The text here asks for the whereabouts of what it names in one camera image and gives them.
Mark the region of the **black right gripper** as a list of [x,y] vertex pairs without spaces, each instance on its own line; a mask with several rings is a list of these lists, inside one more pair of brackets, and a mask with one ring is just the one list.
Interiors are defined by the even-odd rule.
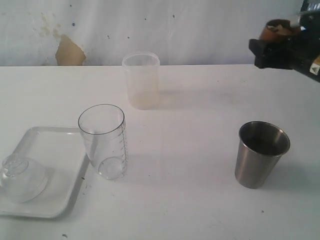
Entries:
[[320,71],[320,38],[292,36],[281,42],[250,39],[249,50],[259,69],[294,70],[299,73]]

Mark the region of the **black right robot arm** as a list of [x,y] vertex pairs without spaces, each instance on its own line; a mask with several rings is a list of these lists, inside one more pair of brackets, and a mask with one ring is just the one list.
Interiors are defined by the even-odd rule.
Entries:
[[292,36],[281,42],[250,39],[248,48],[259,69],[294,70],[320,81],[320,40]]

